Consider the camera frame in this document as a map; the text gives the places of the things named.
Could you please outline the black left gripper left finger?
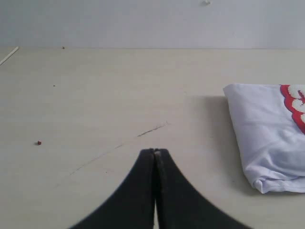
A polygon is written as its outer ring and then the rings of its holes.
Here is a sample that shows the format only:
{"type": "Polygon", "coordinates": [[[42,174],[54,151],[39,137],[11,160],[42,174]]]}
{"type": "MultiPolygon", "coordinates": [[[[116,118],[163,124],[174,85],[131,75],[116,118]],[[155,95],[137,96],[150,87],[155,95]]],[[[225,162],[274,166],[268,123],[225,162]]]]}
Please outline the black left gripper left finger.
{"type": "Polygon", "coordinates": [[[73,229],[152,229],[154,226],[154,150],[141,150],[120,186],[73,229]]]}

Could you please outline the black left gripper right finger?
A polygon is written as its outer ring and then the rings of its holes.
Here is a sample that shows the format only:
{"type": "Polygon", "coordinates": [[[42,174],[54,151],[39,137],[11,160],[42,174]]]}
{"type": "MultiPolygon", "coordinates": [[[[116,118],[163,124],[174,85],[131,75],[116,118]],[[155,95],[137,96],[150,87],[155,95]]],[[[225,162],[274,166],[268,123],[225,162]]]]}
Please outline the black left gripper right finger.
{"type": "Polygon", "coordinates": [[[203,197],[185,178],[167,149],[155,149],[161,229],[247,229],[203,197]]]}

